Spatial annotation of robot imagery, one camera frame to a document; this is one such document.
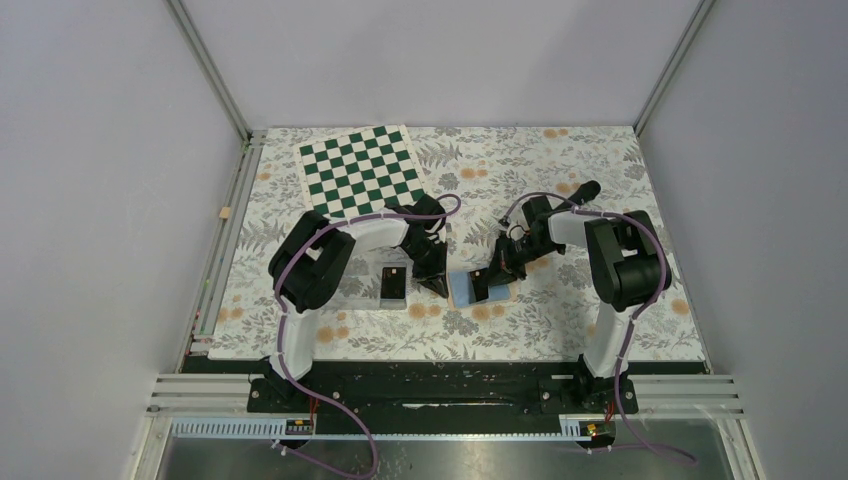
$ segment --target gray wall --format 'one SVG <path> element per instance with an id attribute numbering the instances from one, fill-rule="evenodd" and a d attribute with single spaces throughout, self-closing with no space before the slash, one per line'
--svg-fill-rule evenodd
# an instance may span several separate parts
<path id="1" fill-rule="evenodd" d="M 160 1 L 0 3 L 0 478 L 118 478 L 238 140 Z"/>
<path id="2" fill-rule="evenodd" d="M 848 3 L 719 2 L 642 139 L 769 478 L 848 456 Z"/>
<path id="3" fill-rule="evenodd" d="M 635 122 L 697 0 L 186 0 L 247 122 Z"/>

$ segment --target floral tablecloth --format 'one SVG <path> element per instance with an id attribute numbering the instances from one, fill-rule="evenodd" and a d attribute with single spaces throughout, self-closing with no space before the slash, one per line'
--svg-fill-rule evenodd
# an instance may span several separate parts
<path id="1" fill-rule="evenodd" d="M 348 129 L 268 131 L 219 312 L 214 359 L 272 353 L 279 306 L 267 265 L 304 211 L 292 146 Z M 597 180 L 598 209 L 646 210 L 669 252 L 671 288 L 641 318 L 632 360 L 702 360 L 671 245 L 630 127 L 409 128 L 433 196 L 455 193 L 463 205 L 451 219 L 448 270 L 485 266 L 496 219 L 522 193 L 569 194 Z M 520 209 L 513 221 L 521 219 Z M 404 255 L 398 251 L 397 260 Z M 574 360 L 594 333 L 598 298 L 585 250 L 569 247 L 527 267 L 514 300 L 452 310 L 447 301 L 410 285 L 406 310 L 325 309 L 315 358 L 351 360 Z M 351 294 L 376 288 L 348 285 Z"/>

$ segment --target chessboard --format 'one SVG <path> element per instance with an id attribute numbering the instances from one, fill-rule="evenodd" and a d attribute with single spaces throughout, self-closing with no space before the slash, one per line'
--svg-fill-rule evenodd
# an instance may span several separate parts
<path id="1" fill-rule="evenodd" d="M 403 125 L 359 128 L 295 145 L 304 202 L 351 218 L 387 203 L 412 205 L 424 195 L 421 165 Z"/>

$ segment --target blue foam block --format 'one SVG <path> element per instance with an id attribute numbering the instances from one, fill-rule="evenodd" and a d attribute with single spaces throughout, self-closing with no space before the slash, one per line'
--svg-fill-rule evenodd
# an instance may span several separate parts
<path id="1" fill-rule="evenodd" d="M 451 297 L 453 297 L 453 304 L 456 308 L 462 308 L 472 305 L 471 298 L 473 297 L 473 289 L 471 287 L 471 275 L 469 275 L 470 273 L 471 271 L 448 272 L 451 287 L 450 294 Z M 474 305 L 483 305 L 486 303 L 507 300 L 509 298 L 509 295 L 509 285 L 498 285 L 495 287 L 489 287 L 489 298 L 481 302 L 475 302 Z"/>

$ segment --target purple cable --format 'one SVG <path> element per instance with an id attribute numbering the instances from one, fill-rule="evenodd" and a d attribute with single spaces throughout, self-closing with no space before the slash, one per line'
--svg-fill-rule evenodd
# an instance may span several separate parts
<path id="1" fill-rule="evenodd" d="M 369 220 L 377 220 L 377 219 L 381 219 L 381 218 L 399 218 L 399 219 L 411 219 L 411 220 L 439 220 L 439 219 L 447 218 L 447 217 L 449 217 L 449 216 L 451 216 L 451 215 L 453 215 L 453 214 L 455 214 L 456 212 L 459 211 L 459 207 L 462 205 L 462 200 L 457 195 L 454 195 L 452 193 L 447 193 L 447 194 L 442 195 L 439 198 L 437 198 L 436 201 L 438 202 L 438 201 L 441 201 L 445 198 L 452 198 L 452 199 L 456 200 L 456 206 L 453 208 L 453 210 L 451 210 L 447 213 L 439 214 L 439 215 L 407 215 L 407 214 L 401 214 L 401 213 L 388 213 L 388 214 L 372 213 L 372 214 L 368 214 L 368 215 L 362 215 L 361 217 L 352 218 L 352 219 L 350 219 L 350 221 L 343 220 L 343 221 L 339 221 L 339 222 L 336 222 L 336 223 L 331 223 L 331 224 L 327 225 L 326 227 L 315 232 L 315 235 L 313 235 L 312 238 L 310 238 L 306 243 L 303 244 L 302 247 L 300 247 L 300 249 L 294 254 L 294 256 L 292 256 L 292 259 L 286 265 L 286 268 L 283 269 L 283 273 L 280 274 L 280 277 L 277 279 L 277 282 L 274 285 L 274 298 L 277 299 L 277 303 L 279 303 L 280 308 L 283 309 L 283 314 L 280 317 L 280 327 L 277 329 L 277 352 L 279 352 L 277 355 L 279 356 L 279 359 L 280 359 L 280 366 L 283 369 L 283 375 L 285 375 L 286 380 L 288 380 L 295 388 L 297 388 L 301 392 L 305 393 L 306 395 L 309 395 L 310 397 L 317 398 L 318 400 L 321 400 L 322 402 L 328 403 L 328 404 L 338 408 L 339 410 L 344 412 L 345 415 L 347 415 L 354 422 L 356 422 L 356 424 L 362 430 L 362 433 L 364 433 L 365 437 L 368 439 L 368 446 L 371 447 L 371 458 L 372 458 L 371 469 L 367 473 L 347 473 L 347 472 L 343 472 L 343 471 L 339 470 L 338 468 L 336 468 L 332 465 L 324 463 L 321 460 L 318 460 L 317 458 L 311 457 L 311 456 L 309 456 L 309 455 L 307 455 L 303 452 L 300 452 L 298 450 L 291 450 L 291 449 L 287 449 L 286 447 L 282 447 L 284 453 L 285 452 L 291 452 L 295 456 L 302 458 L 302 459 L 306 460 L 307 462 L 315 464 L 315 465 L 317 465 L 321 468 L 324 468 L 324 469 L 326 469 L 330 472 L 333 472 L 336 475 L 339 475 L 339 476 L 342 476 L 342 477 L 347 477 L 347 478 L 353 478 L 353 479 L 357 479 L 357 480 L 365 480 L 365 479 L 373 477 L 374 474 L 377 473 L 377 466 L 379 465 L 379 454 L 377 452 L 377 442 L 374 441 L 374 437 L 371 435 L 371 431 L 368 430 L 368 427 L 365 426 L 365 423 L 362 420 L 360 420 L 360 418 L 355 413 L 353 413 L 349 408 L 344 406 L 341 402 L 338 402 L 336 400 L 333 400 L 332 398 L 321 395 L 320 393 L 314 392 L 314 391 L 304 387 L 303 385 L 301 385 L 297 380 L 294 379 L 294 377 L 292 377 L 291 373 L 289 372 L 288 367 L 286 367 L 286 362 L 283 358 L 282 351 L 283 351 L 283 327 L 285 326 L 285 323 L 286 323 L 286 318 L 287 318 L 287 315 L 288 315 L 288 307 L 286 306 L 286 302 L 283 300 L 282 296 L 280 295 L 280 291 L 282 290 L 283 282 L 285 281 L 288 274 L 291 272 L 291 269 L 294 267 L 294 264 L 297 263 L 298 260 L 300 260 L 300 257 L 302 257 L 306 253 L 306 251 L 309 249 L 309 247 L 311 247 L 313 244 L 315 244 L 315 242 L 317 242 L 318 239 L 320 239 L 327 232 L 329 232 L 330 230 L 333 230 L 334 228 L 342 227 L 342 226 L 345 226 L 345 225 L 348 225 L 348 224 L 366 222 L 366 221 L 369 221 Z"/>
<path id="2" fill-rule="evenodd" d="M 692 453 L 687 452 L 686 450 L 683 450 L 682 448 L 677 448 L 677 447 L 674 447 L 674 446 L 671 446 L 671 445 L 665 445 L 665 444 L 661 444 L 661 443 L 657 443 L 657 444 L 650 443 L 645 437 L 643 437 L 640 433 L 638 433 L 636 431 L 636 429 L 630 423 L 630 419 L 627 418 L 627 415 L 624 414 L 624 408 L 621 406 L 622 404 L 621 404 L 621 390 L 620 390 L 621 379 L 620 379 L 620 376 L 621 376 L 621 366 L 622 366 L 622 363 L 623 363 L 622 359 L 624 358 L 625 354 L 627 354 L 627 348 L 630 346 L 630 342 L 633 339 L 633 331 L 636 328 L 636 325 L 634 323 L 635 320 L 637 318 L 639 318 L 639 315 L 641 315 L 642 312 L 644 312 L 648 307 L 650 307 L 651 305 L 656 303 L 657 300 L 660 297 L 660 294 L 662 294 L 663 286 L 665 285 L 665 280 L 666 280 L 666 277 L 668 276 L 668 265 L 666 263 L 665 250 L 663 250 L 662 245 L 660 244 L 656 235 L 651 233 L 651 231 L 648 230 L 648 227 L 642 225 L 641 223 L 637 222 L 636 220 L 634 220 L 634 219 L 632 219 L 632 218 L 630 218 L 626 215 L 622 215 L 620 213 L 598 212 L 598 211 L 594 211 L 594 210 L 583 210 L 583 209 L 580 209 L 579 205 L 577 205 L 576 203 L 574 203 L 571 200 L 563 197 L 562 195 L 557 195 L 555 193 L 531 192 L 531 193 L 524 194 L 524 195 L 518 197 L 518 199 L 512 204 L 512 206 L 509 207 L 509 210 L 507 210 L 507 213 L 506 213 L 505 216 L 508 218 L 509 215 L 512 213 L 513 210 L 515 210 L 515 207 L 518 206 L 518 203 L 522 199 L 525 199 L 527 197 L 532 197 L 532 196 L 539 196 L 539 195 L 546 195 L 546 196 L 549 196 L 549 197 L 557 198 L 557 199 L 563 200 L 565 202 L 568 202 L 569 204 L 571 204 L 571 212 L 574 213 L 575 215 L 585 215 L 585 216 L 591 216 L 591 217 L 612 217 L 612 218 L 618 218 L 618 219 L 620 219 L 624 222 L 627 222 L 630 225 L 633 225 L 634 227 L 639 229 L 639 231 L 641 231 L 642 233 L 644 233 L 645 236 L 648 237 L 648 240 L 651 241 L 651 244 L 654 246 L 654 249 L 659 253 L 660 282 L 657 285 L 657 289 L 654 291 L 653 295 L 651 295 L 651 298 L 649 298 L 648 301 L 643 303 L 642 306 L 639 307 L 638 309 L 636 309 L 636 311 L 633 312 L 633 315 L 630 316 L 631 321 L 627 324 L 627 332 L 624 335 L 624 342 L 621 346 L 621 351 L 618 352 L 618 360 L 616 360 L 616 362 L 615 362 L 615 378 L 613 379 L 613 388 L 615 389 L 615 403 L 618 406 L 618 412 L 619 412 L 619 415 L 621 416 L 621 421 L 624 422 L 624 425 L 627 427 L 628 430 L 630 430 L 630 433 L 633 434 L 634 437 L 636 437 L 636 440 L 638 440 L 639 443 L 638 444 L 626 444 L 626 445 L 613 446 L 611 448 L 611 450 L 633 450 L 633 449 L 638 449 L 638 448 L 645 448 L 645 449 L 650 450 L 654 455 L 656 455 L 660 458 L 664 458 L 666 460 L 670 460 L 670 461 L 673 461 L 675 463 L 679 463 L 681 465 L 685 465 L 685 466 L 688 466 L 688 467 L 697 466 L 698 465 L 698 458 L 695 455 L 693 455 Z M 678 458 L 678 457 L 674 457 L 674 456 L 671 456 L 671 455 L 667 455 L 667 454 L 663 453 L 663 451 L 671 451 L 671 452 L 677 453 L 678 455 L 683 457 L 683 459 Z"/>

